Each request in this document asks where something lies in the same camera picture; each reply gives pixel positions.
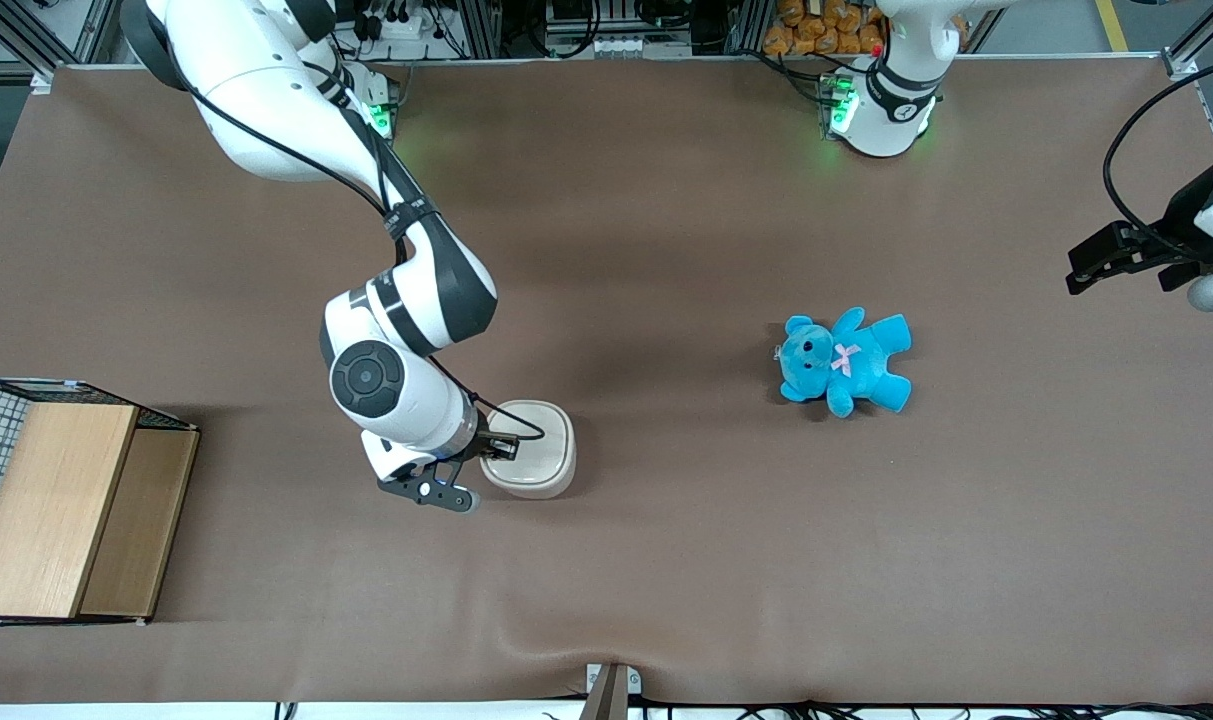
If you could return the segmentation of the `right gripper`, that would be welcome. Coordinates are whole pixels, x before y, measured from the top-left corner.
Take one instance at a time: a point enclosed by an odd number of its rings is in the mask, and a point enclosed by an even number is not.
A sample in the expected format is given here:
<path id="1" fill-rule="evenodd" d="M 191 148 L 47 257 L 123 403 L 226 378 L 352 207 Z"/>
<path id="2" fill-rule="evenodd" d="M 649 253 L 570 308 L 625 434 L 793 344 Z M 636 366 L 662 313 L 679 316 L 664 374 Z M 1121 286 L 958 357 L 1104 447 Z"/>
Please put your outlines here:
<path id="1" fill-rule="evenodd" d="M 520 438 L 488 432 L 473 405 L 394 405 L 361 416 L 361 446 L 381 488 L 461 488 L 466 462 L 516 461 Z"/>

